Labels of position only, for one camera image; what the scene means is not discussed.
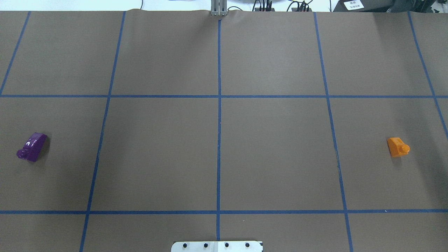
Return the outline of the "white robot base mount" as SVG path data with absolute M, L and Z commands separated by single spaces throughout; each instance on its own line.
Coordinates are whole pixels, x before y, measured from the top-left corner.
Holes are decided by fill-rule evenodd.
M 171 252 L 263 252 L 259 241 L 184 241 L 175 242 Z

